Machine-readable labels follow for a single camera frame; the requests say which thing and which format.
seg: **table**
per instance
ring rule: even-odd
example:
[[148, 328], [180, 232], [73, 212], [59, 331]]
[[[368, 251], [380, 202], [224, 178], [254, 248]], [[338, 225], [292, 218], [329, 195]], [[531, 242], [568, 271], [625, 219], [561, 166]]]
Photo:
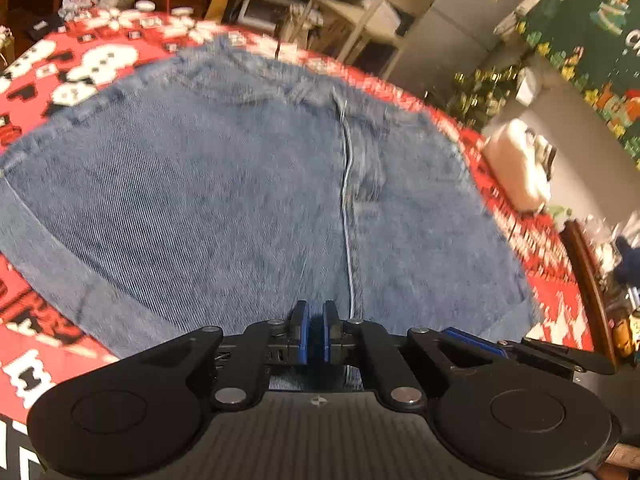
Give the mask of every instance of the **table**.
[[[256, 54], [274, 56], [276, 51], [271, 38], [214, 22], [136, 10], [85, 12], [18, 58], [8, 69], [11, 77], [0, 76], [0, 152], [60, 108], [91, 97], [135, 67], [217, 34], [229, 34], [234, 44]], [[97, 49], [113, 54], [114, 64], [93, 66]], [[122, 61], [120, 54], [131, 49], [135, 56]], [[449, 116], [407, 92], [332, 59], [286, 44], [280, 59], [339, 77], [405, 110], [429, 114], [440, 131], [459, 144], [487, 210], [522, 262], [545, 313], [544, 323], [530, 335], [593, 349], [578, 286], [552, 219], [514, 211], [482, 158], [482, 137], [477, 132], [459, 128]], [[81, 65], [97, 70], [92, 73], [99, 84], [69, 80], [68, 72]], [[100, 343], [62, 317], [0, 254], [0, 478], [22, 479], [27, 474], [34, 478], [39, 468], [25, 427], [37, 397], [55, 383], [114, 360]]]

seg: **blue denim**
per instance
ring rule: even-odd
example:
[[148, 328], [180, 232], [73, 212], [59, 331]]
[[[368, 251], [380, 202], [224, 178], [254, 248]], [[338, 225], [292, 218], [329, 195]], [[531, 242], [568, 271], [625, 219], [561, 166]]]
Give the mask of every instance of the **blue denim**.
[[300, 299], [390, 333], [540, 319], [430, 118], [227, 38], [55, 114], [0, 170], [0, 252], [117, 355]]

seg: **green wall decoration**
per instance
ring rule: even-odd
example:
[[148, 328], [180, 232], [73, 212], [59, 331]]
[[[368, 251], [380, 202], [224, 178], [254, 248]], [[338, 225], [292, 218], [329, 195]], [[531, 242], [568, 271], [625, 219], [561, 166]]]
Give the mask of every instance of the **green wall decoration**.
[[574, 84], [640, 171], [640, 0], [542, 0], [518, 31]]

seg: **christmas tree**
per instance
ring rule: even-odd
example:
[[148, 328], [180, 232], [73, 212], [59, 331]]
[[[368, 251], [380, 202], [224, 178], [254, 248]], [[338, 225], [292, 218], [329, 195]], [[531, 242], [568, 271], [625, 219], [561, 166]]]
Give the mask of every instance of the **christmas tree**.
[[610, 0], [608, 4], [602, 2], [600, 8], [591, 13], [591, 21], [603, 30], [620, 36], [629, 12], [629, 0]]
[[522, 63], [502, 70], [476, 70], [473, 77], [455, 76], [456, 94], [447, 103], [447, 114], [465, 126], [481, 130], [492, 117], [500, 113], [518, 88]]

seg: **round black pad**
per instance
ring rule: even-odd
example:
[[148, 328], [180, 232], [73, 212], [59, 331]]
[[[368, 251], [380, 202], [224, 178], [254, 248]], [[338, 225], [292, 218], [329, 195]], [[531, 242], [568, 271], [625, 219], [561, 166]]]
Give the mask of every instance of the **round black pad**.
[[131, 476], [160, 467], [200, 427], [196, 397], [170, 369], [111, 365], [46, 392], [29, 437], [45, 466], [70, 476]]
[[513, 362], [456, 378], [434, 420], [460, 458], [502, 478], [573, 474], [599, 457], [611, 432], [610, 413], [590, 391]]
[[74, 422], [91, 433], [123, 433], [140, 424], [145, 415], [145, 399], [125, 390], [89, 394], [71, 411]]
[[515, 431], [551, 431], [564, 420], [562, 403], [535, 390], [510, 390], [494, 397], [491, 413], [495, 420]]

